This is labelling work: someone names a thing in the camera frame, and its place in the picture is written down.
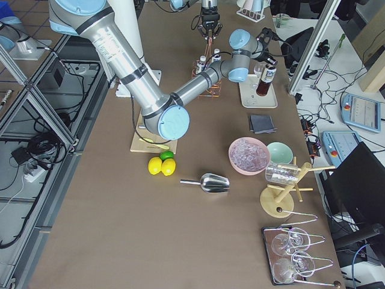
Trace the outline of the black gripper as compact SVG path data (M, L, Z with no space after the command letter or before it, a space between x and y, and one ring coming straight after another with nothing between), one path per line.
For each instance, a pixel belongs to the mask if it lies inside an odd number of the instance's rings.
M257 56L257 61L266 62L270 65L276 65L277 60L268 50L268 45L270 41L274 38L274 33L270 28L263 28L260 34L257 36L258 44L261 44L261 48L257 49L259 55Z
M202 7L201 16L202 25L198 25L197 30L206 42L208 42L209 40L208 31L212 31L211 39L215 40L219 36L219 33L221 32L223 27L222 24L218 24L220 15L218 14L217 6L209 8Z

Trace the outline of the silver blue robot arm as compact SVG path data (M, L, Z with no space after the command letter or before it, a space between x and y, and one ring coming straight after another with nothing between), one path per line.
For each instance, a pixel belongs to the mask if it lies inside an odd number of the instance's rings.
M142 108L144 126L165 140L181 138L189 127L185 105L222 78L247 79L250 60L272 65L276 60L267 46L275 33L264 28L257 37L243 29L229 38L229 60L215 61L169 95L163 93L150 67L135 51L141 49L133 1L49 1L51 28L92 42L101 59L115 72Z
M172 12L179 13L191 8L196 2L201 5L200 13L191 22L191 29L197 30L200 35L209 42L215 40L222 30L218 1L214 0L171 0Z

